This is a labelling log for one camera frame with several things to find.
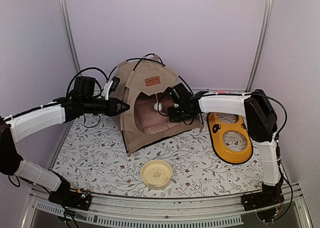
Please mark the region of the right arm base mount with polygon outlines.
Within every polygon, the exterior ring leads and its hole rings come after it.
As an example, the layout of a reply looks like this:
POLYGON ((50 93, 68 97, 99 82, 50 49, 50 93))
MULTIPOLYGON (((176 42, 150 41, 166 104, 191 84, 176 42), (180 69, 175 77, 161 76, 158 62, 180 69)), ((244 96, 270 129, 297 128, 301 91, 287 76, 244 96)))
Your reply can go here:
POLYGON ((258 219, 264 223, 274 222, 283 208, 284 196, 272 196, 264 192, 246 192, 241 198, 241 204, 245 211, 257 210, 272 206, 270 209, 257 211, 258 219))

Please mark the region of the cream paw print bowl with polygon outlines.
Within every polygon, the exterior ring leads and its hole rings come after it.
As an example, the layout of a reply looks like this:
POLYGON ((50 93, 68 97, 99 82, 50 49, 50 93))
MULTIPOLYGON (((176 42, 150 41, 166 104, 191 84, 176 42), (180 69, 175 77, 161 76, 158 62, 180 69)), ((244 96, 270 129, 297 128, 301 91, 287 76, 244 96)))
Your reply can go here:
POLYGON ((171 183, 173 169, 166 161, 151 160, 143 165, 140 176, 146 187, 151 190, 162 190, 171 183))

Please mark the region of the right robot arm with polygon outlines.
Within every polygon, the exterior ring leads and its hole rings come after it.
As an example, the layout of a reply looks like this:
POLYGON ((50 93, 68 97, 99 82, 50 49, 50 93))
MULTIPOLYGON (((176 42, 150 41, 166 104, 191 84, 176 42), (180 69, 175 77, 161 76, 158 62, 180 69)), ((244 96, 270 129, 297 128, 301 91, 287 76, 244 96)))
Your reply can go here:
POLYGON ((243 164, 252 154, 256 142, 263 171, 262 192, 258 201, 269 206, 281 193, 283 175, 280 170, 281 153, 278 145, 280 129, 277 115, 271 105, 273 98, 263 90, 251 93, 189 92, 179 83, 169 89, 174 106, 169 107, 171 122, 194 119, 207 114, 207 125, 215 154, 229 164, 243 164), (227 132, 238 132, 247 140, 243 151, 228 148, 223 137, 227 132))

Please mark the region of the yellow double bowl holder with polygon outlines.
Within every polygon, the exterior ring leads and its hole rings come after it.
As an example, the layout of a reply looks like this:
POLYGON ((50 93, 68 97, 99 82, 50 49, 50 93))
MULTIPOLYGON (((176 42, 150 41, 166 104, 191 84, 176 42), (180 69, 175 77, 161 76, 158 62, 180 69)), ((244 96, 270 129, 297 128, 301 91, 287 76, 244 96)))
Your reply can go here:
POLYGON ((207 125, 217 157, 229 164, 243 164, 250 160, 253 146, 241 116, 209 113, 207 125))

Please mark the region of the pink checkered cushion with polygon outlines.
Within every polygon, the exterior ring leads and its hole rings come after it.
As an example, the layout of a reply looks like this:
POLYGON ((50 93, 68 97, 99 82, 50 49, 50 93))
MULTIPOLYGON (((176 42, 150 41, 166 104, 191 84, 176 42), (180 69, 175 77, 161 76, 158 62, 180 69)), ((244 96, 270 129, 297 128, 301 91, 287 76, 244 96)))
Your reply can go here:
POLYGON ((137 129, 145 135, 154 135, 171 129, 180 122, 170 122, 169 117, 164 117, 154 109, 155 95, 148 96, 140 93, 134 104, 134 120, 137 129))

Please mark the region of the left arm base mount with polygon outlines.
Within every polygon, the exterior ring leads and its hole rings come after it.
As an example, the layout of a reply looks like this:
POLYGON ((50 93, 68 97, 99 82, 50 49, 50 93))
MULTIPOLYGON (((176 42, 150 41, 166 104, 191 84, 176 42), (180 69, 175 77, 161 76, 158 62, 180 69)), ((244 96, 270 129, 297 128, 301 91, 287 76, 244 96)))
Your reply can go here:
POLYGON ((62 207, 88 211, 92 202, 92 196, 89 192, 84 190, 59 188, 57 191, 52 191, 50 193, 48 200, 52 203, 59 204, 62 207))

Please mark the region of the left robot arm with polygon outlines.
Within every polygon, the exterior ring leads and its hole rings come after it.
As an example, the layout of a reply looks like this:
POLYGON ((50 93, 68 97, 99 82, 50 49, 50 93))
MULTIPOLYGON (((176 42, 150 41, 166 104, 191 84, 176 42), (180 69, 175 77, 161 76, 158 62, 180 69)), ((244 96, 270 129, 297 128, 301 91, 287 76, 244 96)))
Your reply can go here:
POLYGON ((95 94, 97 80, 93 77, 76 77, 73 83, 74 87, 69 87, 63 97, 0 119, 1 174, 41 186, 64 205, 71 204, 75 199, 70 183, 61 175, 25 158, 17 146, 35 134, 87 114, 115 117, 130 108, 124 101, 111 96, 120 84, 118 77, 108 80, 98 94, 95 94))

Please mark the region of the beige pet tent fabric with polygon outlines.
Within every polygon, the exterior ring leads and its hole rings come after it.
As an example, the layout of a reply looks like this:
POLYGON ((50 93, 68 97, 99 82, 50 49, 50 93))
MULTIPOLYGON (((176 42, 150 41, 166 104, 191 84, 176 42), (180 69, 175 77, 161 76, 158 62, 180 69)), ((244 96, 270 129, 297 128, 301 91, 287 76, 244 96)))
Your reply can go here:
POLYGON ((192 129, 203 129, 200 115, 187 121, 170 121, 168 108, 174 102, 169 90, 183 80, 157 54, 127 59, 111 73, 120 79, 111 96, 130 106, 115 117, 127 155, 192 129))

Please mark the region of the pink bowl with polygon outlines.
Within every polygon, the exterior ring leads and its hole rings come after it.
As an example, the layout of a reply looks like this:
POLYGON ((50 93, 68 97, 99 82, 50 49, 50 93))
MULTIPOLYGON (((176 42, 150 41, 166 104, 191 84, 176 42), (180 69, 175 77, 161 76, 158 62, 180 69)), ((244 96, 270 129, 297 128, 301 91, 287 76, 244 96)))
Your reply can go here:
POLYGON ((213 91, 212 93, 215 95, 219 95, 219 94, 225 95, 225 94, 227 94, 227 91, 216 90, 216 91, 213 91))

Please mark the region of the black tent pole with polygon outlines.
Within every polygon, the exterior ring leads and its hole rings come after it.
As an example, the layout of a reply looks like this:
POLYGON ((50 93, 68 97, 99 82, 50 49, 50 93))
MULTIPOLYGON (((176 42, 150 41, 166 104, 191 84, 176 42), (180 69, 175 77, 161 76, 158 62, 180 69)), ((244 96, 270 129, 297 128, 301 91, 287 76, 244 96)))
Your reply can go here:
MULTIPOLYGON (((128 78, 131 75, 131 72, 135 70, 135 68, 144 60, 146 59, 147 56, 149 56, 151 54, 147 54, 145 56, 142 56, 141 58, 131 58, 126 60, 125 64, 128 64, 129 61, 133 61, 133 60, 137 60, 137 63, 134 65, 134 67, 132 69, 127 69, 127 68, 120 68, 119 71, 121 72, 121 76, 120 76, 120 81, 121 81, 121 86, 122 86, 122 95, 121 95, 121 101, 122 101, 122 108, 126 108, 126 110, 130 109, 130 104, 128 103, 128 101, 125 101, 125 96, 126 96, 126 91, 127 91, 127 87, 126 87, 126 83, 128 81, 128 78)), ((124 133, 124 125, 123 125, 123 117, 122 114, 120 115, 119 118, 119 124, 120 124, 120 132, 123 138, 123 143, 124 143, 124 147, 126 150, 126 153, 128 156, 131 155, 131 152, 129 151, 129 148, 127 147, 127 141, 126 141, 126 137, 125 137, 125 133, 124 133)))
MULTIPOLYGON (((129 59, 126 59, 125 61, 119 63, 118 65, 116 65, 109 73, 108 75, 108 79, 110 80, 111 79, 111 76, 113 74, 113 72, 115 71, 115 69, 119 69, 121 64, 122 63, 125 63, 125 62, 129 62, 129 61, 133 61, 133 60, 138 60, 137 62, 137 65, 141 62, 141 61, 151 61, 151 62, 154 62, 154 63, 157 63, 157 64, 160 64, 163 68, 166 66, 162 59, 155 53, 148 53, 146 54, 145 56, 142 56, 142 57, 138 57, 138 58, 129 58, 129 59), (154 58, 157 56, 158 57, 158 60, 155 60, 155 59, 149 59, 148 56, 152 55, 154 58)), ((183 79, 182 76, 178 75, 178 78, 185 84, 185 86, 188 88, 188 90, 194 94, 193 90, 191 89, 191 87, 189 86, 189 84, 183 79)))

